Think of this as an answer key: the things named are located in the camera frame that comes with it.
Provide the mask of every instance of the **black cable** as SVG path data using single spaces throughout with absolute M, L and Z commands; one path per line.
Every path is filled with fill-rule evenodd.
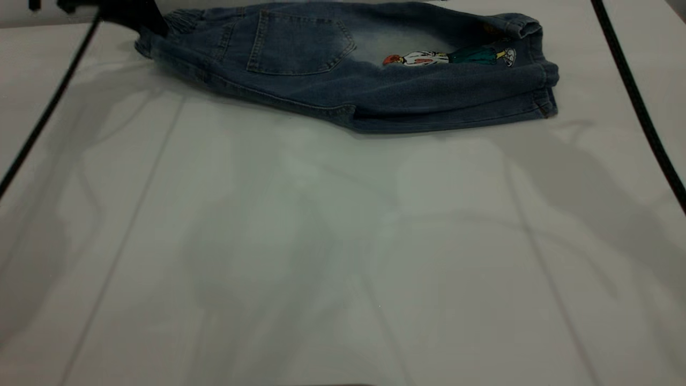
M 598 17 L 598 22 L 600 22 L 600 27 L 607 40 L 607 45 L 610 46 L 610 51 L 612 51 L 612 56 L 615 59 L 619 74 L 622 76 L 622 82 L 624 82 L 626 92 L 629 94 L 631 104 L 634 106 L 634 111 L 636 111 L 636 116 L 639 118 L 643 133 L 646 135 L 646 139 L 650 144 L 652 153 L 655 155 L 655 159 L 660 165 L 662 173 L 665 175 L 665 178 L 667 178 L 667 182 L 672 188 L 676 200 L 679 202 L 679 205 L 681 205 L 681 209 L 684 211 L 684 214 L 686 214 L 686 189 L 684 188 L 684 184 L 681 182 L 679 175 L 676 173 L 669 156 L 667 156 L 665 148 L 662 146 L 662 141 L 660 141 L 660 137 L 655 131 L 655 126 L 653 126 L 650 115 L 648 114 L 646 103 L 643 101 L 641 92 L 634 80 L 634 76 L 631 74 L 631 69 L 626 62 L 626 57 L 624 57 L 622 46 L 619 45 L 617 34 L 612 26 L 607 10 L 605 10 L 605 5 L 602 0 L 591 0 L 591 3 L 593 4 L 595 15 Z
M 5 173 L 5 176 L 2 178 L 2 182 L 0 182 L 0 200 L 2 200 L 3 196 L 7 192 L 7 189 L 10 187 L 12 180 L 14 180 L 16 174 L 19 172 L 19 168 L 21 168 L 21 165 L 24 163 L 26 157 L 28 157 L 29 153 L 31 152 L 31 149 L 34 147 L 36 140 L 38 140 L 38 137 L 40 136 L 45 127 L 45 124 L 50 119 L 52 113 L 55 111 L 57 103 L 59 103 L 60 99 L 62 99 L 62 94 L 64 94 L 64 91 L 67 90 L 67 87 L 69 86 L 69 81 L 71 80 L 71 78 L 74 75 L 74 72 L 76 71 L 76 67 L 78 67 L 81 58 L 83 57 L 84 53 L 86 52 L 86 49 L 88 48 L 88 45 L 91 43 L 91 39 L 93 39 L 93 35 L 95 35 L 95 31 L 97 30 L 97 26 L 100 23 L 100 19 L 100 11 L 98 10 L 97 14 L 95 15 L 95 20 L 93 20 L 93 23 L 91 24 L 91 28 L 88 30 L 88 33 L 86 33 L 86 37 L 81 42 L 79 50 L 76 51 L 76 55 L 74 56 L 74 59 L 72 59 L 71 64 L 69 65 L 69 69 L 62 78 L 62 82 L 55 91 L 55 94 L 52 95 L 50 103 L 48 103 L 48 105 L 45 107 L 45 110 L 43 111 L 43 114 L 40 116 L 38 123 L 34 127 L 29 137 L 26 139 L 26 142 L 24 142 L 24 146 L 21 147 L 19 154 L 14 158 L 14 161 L 12 162 L 10 169 L 8 169 L 8 171 Z

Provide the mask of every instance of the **cartoon patch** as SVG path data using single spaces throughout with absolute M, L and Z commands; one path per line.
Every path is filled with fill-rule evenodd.
M 496 52 L 491 47 L 471 47 L 459 49 L 452 54 L 434 51 L 410 52 L 405 56 L 389 55 L 383 65 L 403 63 L 406 66 L 425 66 L 437 63 L 478 63 L 480 65 L 495 65 L 502 59 L 508 67 L 512 67 L 517 59 L 517 51 L 507 48 Z

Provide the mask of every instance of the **white surface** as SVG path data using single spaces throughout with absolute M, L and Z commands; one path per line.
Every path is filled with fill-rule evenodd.
M 684 385 L 686 219 L 590 3 L 444 5 L 539 19 L 560 115 L 352 135 L 103 25 L 0 207 L 0 385 Z M 608 7 L 686 175 L 686 26 Z M 3 169 L 85 29 L 0 31 Z

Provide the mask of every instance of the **jeans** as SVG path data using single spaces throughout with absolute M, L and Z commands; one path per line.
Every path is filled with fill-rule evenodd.
M 269 3 L 177 10 L 136 49 L 236 98 L 362 133 L 505 124 L 557 113 L 539 22 L 426 3 Z

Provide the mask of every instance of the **pocket stitching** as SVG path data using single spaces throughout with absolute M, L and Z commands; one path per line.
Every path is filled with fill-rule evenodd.
M 231 36 L 233 35 L 233 28 L 236 26 L 236 23 L 239 21 L 243 20 L 243 18 L 246 16 L 246 9 L 245 7 L 240 8 L 240 14 L 236 18 L 236 21 L 233 23 L 230 23 L 224 27 L 224 32 L 222 33 L 222 38 L 219 41 L 219 44 L 217 44 L 217 47 L 213 50 L 213 55 L 212 59 L 215 61 L 223 60 L 224 56 L 226 55 L 226 50 L 228 49 L 228 44 L 231 41 Z
M 267 36 L 268 17 L 270 14 L 276 15 L 278 17 L 282 17 L 285 19 L 306 20 L 306 21 L 312 21 L 312 22 L 317 22 L 317 23 L 335 24 L 336 26 L 338 26 L 341 33 L 343 33 L 343 36 L 345 36 L 345 39 L 348 41 L 348 45 L 341 51 L 341 53 L 338 56 L 336 56 L 332 60 L 327 61 L 322 67 L 320 67 L 319 69 L 316 69 L 314 71 L 310 71 L 310 72 L 279 71 L 279 72 L 277 72 L 278 70 L 262 69 L 262 68 L 260 68 L 259 56 L 262 52 L 262 49 L 264 48 L 264 43 L 265 43 L 265 39 Z M 270 74 L 270 75 L 313 75 L 316 73 L 328 72 L 328 71 L 331 71 L 334 67 L 336 67 L 338 65 L 338 63 L 340 63 L 341 59 L 343 59 L 351 51 L 353 51 L 355 49 L 355 47 L 356 46 L 355 46 L 355 41 L 353 40 L 353 37 L 350 35 L 350 32 L 348 31 L 345 24 L 343 24 L 343 22 L 341 20 L 318 19 L 318 18 L 311 18 L 311 17 L 305 17 L 305 16 L 282 14 L 282 13 L 278 13 L 278 12 L 268 12 L 267 10 L 262 10 L 262 11 L 260 11 L 260 17 L 259 17 L 259 21 L 257 23 L 257 35 L 255 36 L 255 43 L 252 46 L 252 51 L 250 52 L 250 57 L 248 59 L 248 66 L 246 67 L 246 70 L 251 71 L 251 72 L 256 72 L 256 73 Z

